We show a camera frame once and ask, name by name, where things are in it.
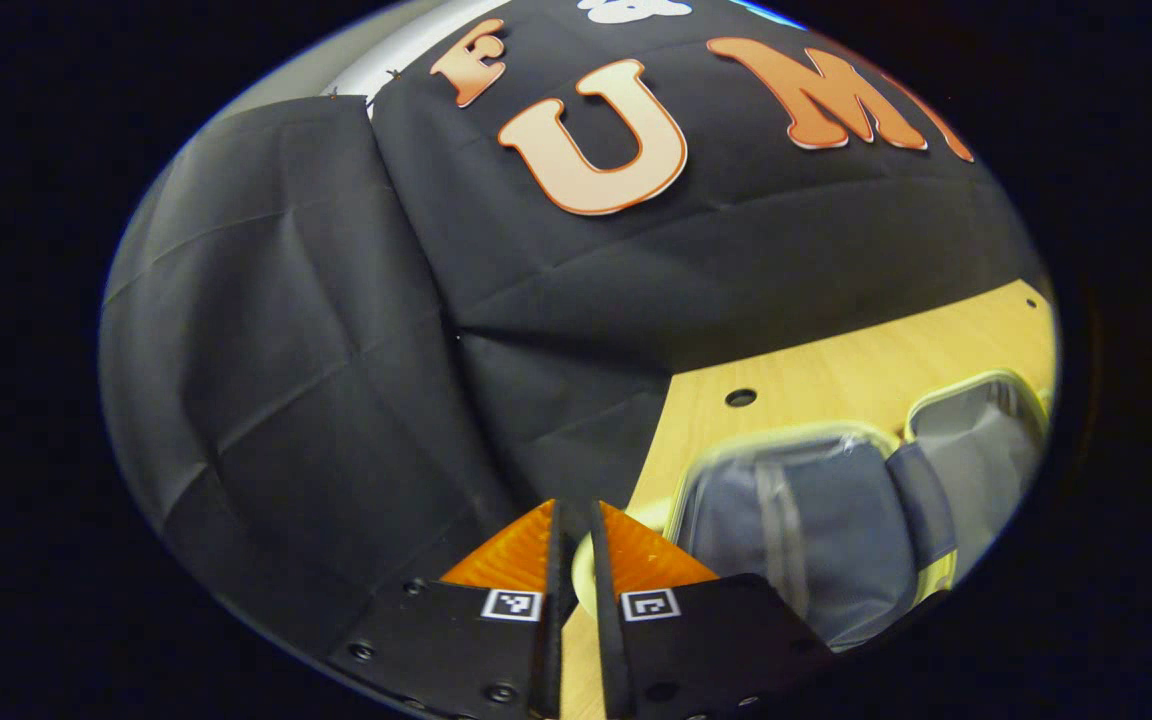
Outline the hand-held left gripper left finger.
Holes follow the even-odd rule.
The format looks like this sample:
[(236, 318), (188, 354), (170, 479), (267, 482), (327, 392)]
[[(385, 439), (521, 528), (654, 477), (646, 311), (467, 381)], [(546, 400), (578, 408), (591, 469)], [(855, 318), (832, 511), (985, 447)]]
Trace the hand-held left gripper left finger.
[(426, 719), (558, 719), (564, 515), (545, 501), (439, 579), (379, 594), (326, 662)]

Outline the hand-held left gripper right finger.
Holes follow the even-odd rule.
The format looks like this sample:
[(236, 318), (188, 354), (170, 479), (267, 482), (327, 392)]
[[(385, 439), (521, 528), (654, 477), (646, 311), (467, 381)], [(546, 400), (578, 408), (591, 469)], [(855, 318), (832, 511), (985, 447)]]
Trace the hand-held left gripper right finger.
[(835, 661), (768, 579), (717, 577), (602, 501), (590, 520), (608, 719), (768, 719)]

